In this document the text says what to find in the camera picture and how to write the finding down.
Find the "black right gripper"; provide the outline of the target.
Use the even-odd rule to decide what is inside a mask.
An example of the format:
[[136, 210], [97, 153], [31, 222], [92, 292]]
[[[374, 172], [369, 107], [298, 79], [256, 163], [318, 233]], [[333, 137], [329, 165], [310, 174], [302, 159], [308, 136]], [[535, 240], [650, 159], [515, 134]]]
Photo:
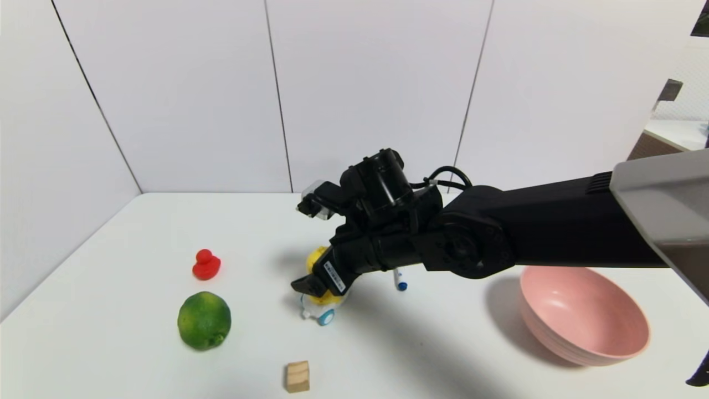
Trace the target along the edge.
[[291, 282], [297, 293], [322, 297], [329, 288], [344, 295], [360, 275], [383, 269], [382, 237], [364, 234], [337, 234], [315, 262], [313, 274]]

